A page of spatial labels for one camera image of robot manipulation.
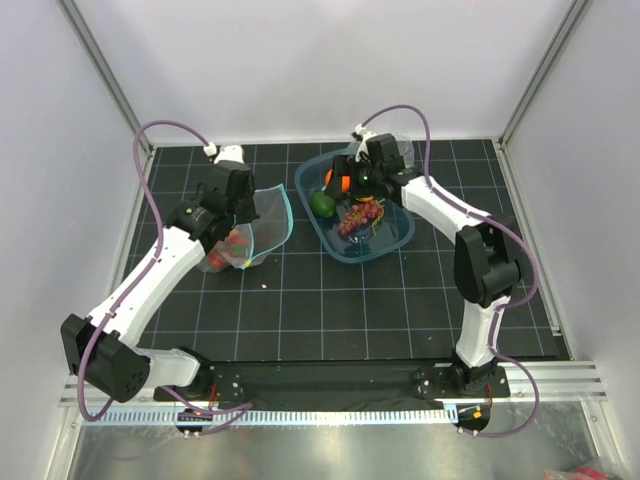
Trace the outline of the green lime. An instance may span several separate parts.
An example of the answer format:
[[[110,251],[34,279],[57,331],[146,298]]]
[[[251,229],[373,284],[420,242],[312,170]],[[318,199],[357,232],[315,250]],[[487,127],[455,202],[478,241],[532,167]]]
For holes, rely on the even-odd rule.
[[[336,203],[323,191],[315,192],[310,199],[313,214],[319,218],[331,218],[336,213]]]

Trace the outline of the clear zip top bag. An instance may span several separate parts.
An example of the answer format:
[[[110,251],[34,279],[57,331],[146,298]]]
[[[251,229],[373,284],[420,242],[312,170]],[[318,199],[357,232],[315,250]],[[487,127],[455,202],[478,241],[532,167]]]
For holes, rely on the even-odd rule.
[[[254,201],[259,218],[233,228],[243,232],[251,241],[249,260],[243,267],[227,268],[245,270],[260,265],[269,254],[281,247],[292,233],[292,207],[283,184],[258,189],[254,194]],[[198,263],[197,269],[203,273],[221,272],[222,270],[212,271],[208,267],[208,254]]]

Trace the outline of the red cherry fruit cluster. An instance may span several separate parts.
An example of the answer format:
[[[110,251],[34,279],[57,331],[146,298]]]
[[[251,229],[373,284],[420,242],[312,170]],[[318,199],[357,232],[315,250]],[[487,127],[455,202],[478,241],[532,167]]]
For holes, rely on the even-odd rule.
[[[233,229],[228,237],[209,252],[207,265],[212,271],[227,267],[240,268],[249,260],[251,241],[240,230]]]

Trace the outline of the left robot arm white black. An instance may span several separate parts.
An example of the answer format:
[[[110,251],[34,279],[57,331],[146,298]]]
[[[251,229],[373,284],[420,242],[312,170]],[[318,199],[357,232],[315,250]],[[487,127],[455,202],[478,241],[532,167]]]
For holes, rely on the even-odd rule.
[[[142,333],[164,300],[232,229],[257,217],[251,169],[218,160],[195,198],[162,224],[156,242],[122,284],[86,317],[61,326],[64,351],[78,384],[120,403],[143,388],[177,387],[190,400],[208,395],[207,360],[188,348],[141,349]]]

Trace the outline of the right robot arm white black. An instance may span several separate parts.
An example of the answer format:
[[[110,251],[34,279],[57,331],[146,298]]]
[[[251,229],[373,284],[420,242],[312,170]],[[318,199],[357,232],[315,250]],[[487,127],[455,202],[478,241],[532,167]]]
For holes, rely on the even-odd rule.
[[[464,310],[446,377],[457,394],[475,395],[497,374],[499,329],[523,277],[516,252],[521,240],[489,213],[446,191],[424,168],[408,163],[394,135],[360,128],[352,138],[349,149],[334,156],[323,191],[358,203],[350,223],[362,224],[389,200],[453,244],[454,283]]]

